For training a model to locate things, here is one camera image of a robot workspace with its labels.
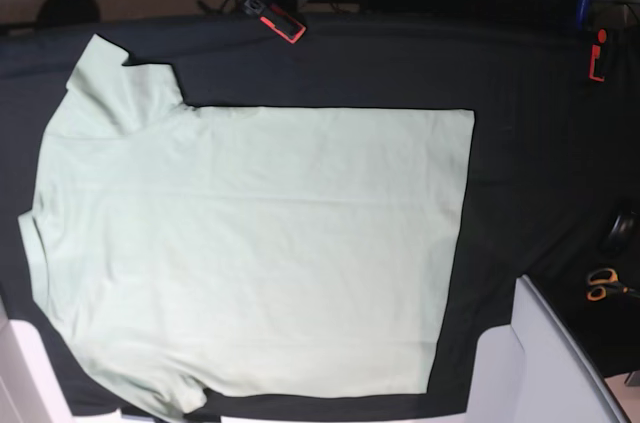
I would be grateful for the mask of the light green T-shirt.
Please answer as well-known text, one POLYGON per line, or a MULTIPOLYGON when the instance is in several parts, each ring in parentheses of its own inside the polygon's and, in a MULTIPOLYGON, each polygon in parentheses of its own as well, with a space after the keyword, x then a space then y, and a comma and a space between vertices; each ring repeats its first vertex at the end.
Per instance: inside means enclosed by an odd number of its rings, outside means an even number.
POLYGON ((193 107, 89 41, 19 228, 81 368, 171 422, 207 391, 420 394, 447 304, 469 110, 193 107))

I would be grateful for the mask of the black round stool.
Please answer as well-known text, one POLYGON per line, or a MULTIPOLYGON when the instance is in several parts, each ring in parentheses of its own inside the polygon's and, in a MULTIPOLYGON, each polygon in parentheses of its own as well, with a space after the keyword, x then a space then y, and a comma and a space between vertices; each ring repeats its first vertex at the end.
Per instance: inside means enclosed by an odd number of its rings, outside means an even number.
POLYGON ((37 17, 37 28, 96 23, 101 20, 96 0, 45 0, 37 17))

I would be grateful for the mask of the red and black clamp tool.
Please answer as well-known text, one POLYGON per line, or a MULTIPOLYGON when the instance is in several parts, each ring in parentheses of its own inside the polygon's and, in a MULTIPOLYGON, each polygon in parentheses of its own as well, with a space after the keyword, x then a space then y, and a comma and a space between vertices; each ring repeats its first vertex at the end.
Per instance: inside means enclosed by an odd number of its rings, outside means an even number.
POLYGON ((263 0, 244 0, 243 10, 291 44, 306 32, 306 26, 275 4, 263 0))

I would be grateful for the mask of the black table cloth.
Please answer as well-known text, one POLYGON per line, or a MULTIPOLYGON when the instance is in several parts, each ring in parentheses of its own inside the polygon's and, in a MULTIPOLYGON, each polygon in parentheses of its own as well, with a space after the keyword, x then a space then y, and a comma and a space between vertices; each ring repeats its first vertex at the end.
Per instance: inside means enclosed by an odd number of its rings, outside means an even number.
POLYGON ((312 15, 288 44, 235 17, 180 17, 46 30, 1 41, 1 295, 40 332, 71 411, 110 413, 117 397, 79 368, 31 297, 17 218, 32 201, 47 120, 93 35, 134 62, 171 64, 196 106, 468 108, 476 125, 452 294, 428 391, 318 401, 212 394, 211 416, 389 420, 465 409, 476 342, 511 313, 530 276, 606 377, 639 366, 639 302, 592 303, 585 277, 613 266, 639 283, 639 244, 599 250, 619 207, 639 206, 639 31, 610 30, 604 78, 589 78, 592 33, 436 17, 312 15))

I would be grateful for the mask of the orange and black bracket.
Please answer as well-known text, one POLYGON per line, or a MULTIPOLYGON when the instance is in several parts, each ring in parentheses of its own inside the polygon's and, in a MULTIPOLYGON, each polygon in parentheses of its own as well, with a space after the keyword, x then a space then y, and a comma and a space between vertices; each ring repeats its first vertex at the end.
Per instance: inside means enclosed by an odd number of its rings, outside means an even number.
POLYGON ((604 44, 607 42, 608 33, 607 30, 601 28, 597 32, 597 40, 591 47, 590 65, 588 77, 590 80, 602 83, 605 81, 605 76, 602 73, 601 57, 603 55, 604 44))

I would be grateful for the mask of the orange handled scissors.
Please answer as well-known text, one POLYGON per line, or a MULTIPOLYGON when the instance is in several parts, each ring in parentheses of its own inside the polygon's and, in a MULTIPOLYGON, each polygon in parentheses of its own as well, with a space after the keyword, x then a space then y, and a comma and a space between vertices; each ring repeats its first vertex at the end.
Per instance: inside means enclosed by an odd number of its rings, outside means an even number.
POLYGON ((586 276, 586 285, 586 298, 590 302, 598 302, 617 296, 639 298, 639 291, 623 284, 619 280, 617 271, 610 267, 590 272, 586 276))

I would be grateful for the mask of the white table frame right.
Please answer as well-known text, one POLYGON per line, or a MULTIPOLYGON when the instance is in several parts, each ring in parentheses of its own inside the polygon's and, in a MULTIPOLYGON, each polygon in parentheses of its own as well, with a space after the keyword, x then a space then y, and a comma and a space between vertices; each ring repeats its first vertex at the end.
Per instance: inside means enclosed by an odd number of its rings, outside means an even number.
POLYGON ((478 339, 467 422, 626 422, 628 417, 527 276, 511 321, 478 339))

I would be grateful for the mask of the white table frame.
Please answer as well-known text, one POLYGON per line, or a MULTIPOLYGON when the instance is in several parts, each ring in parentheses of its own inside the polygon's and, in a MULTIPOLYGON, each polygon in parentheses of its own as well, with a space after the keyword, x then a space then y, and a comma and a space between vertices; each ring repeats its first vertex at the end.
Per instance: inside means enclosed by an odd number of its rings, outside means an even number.
POLYGON ((467 422, 626 422, 628 417, 527 276, 511 321, 478 339, 467 422))
POLYGON ((116 411, 75 417, 36 328, 1 310, 1 423, 121 422, 116 411))

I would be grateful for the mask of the white table frame left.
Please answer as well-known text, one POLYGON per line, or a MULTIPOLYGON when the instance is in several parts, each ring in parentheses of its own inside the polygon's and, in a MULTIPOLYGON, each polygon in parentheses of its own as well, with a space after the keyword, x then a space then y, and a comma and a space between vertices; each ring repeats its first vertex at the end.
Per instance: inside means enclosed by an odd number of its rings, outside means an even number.
POLYGON ((1 310, 1 423, 121 422, 116 411, 75 417, 36 328, 1 310))

